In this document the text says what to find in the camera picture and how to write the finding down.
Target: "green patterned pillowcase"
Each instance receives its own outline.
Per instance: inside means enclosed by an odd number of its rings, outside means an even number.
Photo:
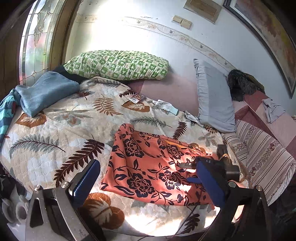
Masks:
[[[168,72],[168,61],[139,51],[98,50],[73,57],[64,68],[70,74],[85,78],[161,80]]]

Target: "gray cloth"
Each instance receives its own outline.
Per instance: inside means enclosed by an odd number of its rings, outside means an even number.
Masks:
[[[206,61],[194,59],[201,124],[235,132],[234,108],[226,76]]]
[[[33,86],[17,85],[15,90],[19,94],[15,96],[16,101],[20,103],[23,111],[34,117],[44,108],[79,91],[79,84],[59,73],[48,71]]]
[[[273,123],[277,118],[286,112],[283,107],[274,103],[274,101],[270,98],[262,100],[262,103],[268,123]]]
[[[188,120],[195,122],[195,123],[198,124],[199,126],[204,127],[204,125],[202,125],[202,124],[200,123],[200,121],[198,120],[198,118],[195,117],[195,116],[193,116],[192,114],[190,114],[187,110],[185,110],[185,117],[186,117]]]

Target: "white glove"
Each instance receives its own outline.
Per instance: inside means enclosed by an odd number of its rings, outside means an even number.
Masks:
[[[172,106],[171,103],[165,102],[163,100],[158,100],[158,101],[153,100],[152,103],[155,104],[155,106],[158,109],[163,109],[165,111],[173,113],[174,115],[177,115],[178,113],[178,109]]]

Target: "light switch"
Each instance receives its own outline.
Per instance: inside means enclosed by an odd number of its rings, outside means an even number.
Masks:
[[[172,19],[172,21],[175,21],[175,22],[177,22],[177,23],[181,23],[182,20],[183,20],[183,19],[182,19],[181,17],[177,16],[177,15],[173,16],[173,19]]]
[[[181,26],[186,28],[186,29],[190,29],[191,25],[192,25],[192,22],[190,22],[190,21],[188,21],[186,19],[183,19],[181,21]]]

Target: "screw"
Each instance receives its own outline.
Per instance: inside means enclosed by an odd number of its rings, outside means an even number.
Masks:
[[[41,189],[41,186],[39,184],[37,184],[35,187],[34,187],[34,190],[35,191],[39,191]]]
[[[69,182],[62,182],[61,184],[62,188],[66,188],[67,186],[69,186]]]
[[[231,188],[235,188],[237,184],[235,182],[229,182],[228,186],[230,186]]]
[[[263,188],[262,188],[260,185],[257,185],[257,186],[256,186],[256,189],[257,189],[258,191],[262,191],[262,190],[263,190]]]

